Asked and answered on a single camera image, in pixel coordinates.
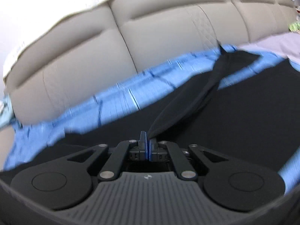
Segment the beige padded headboard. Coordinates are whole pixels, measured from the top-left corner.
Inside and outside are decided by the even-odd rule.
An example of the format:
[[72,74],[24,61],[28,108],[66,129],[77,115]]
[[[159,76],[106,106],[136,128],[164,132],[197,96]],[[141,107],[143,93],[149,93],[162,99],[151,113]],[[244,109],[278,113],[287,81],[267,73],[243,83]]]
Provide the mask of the beige padded headboard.
[[16,118],[33,125],[168,59],[285,33],[295,19],[293,0],[108,0],[28,45],[6,93]]

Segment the lavender bed sheet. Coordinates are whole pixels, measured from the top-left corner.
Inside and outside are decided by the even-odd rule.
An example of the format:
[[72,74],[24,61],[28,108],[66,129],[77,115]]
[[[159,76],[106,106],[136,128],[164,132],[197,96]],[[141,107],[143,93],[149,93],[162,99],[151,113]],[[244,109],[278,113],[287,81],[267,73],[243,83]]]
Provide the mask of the lavender bed sheet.
[[291,65],[299,72],[299,38],[298,33],[288,32],[240,45],[238,48],[247,51],[268,51],[283,58],[289,58]]

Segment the cluttered items beside bed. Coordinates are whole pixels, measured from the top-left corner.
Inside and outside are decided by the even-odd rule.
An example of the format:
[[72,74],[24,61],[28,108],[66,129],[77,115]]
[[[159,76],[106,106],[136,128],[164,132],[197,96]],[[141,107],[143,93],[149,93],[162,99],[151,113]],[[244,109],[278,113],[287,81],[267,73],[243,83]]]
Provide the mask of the cluttered items beside bed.
[[300,33],[300,6],[296,7],[296,11],[297,11],[296,21],[292,22],[289,25],[289,30],[292,33],[298,33],[299,34]]

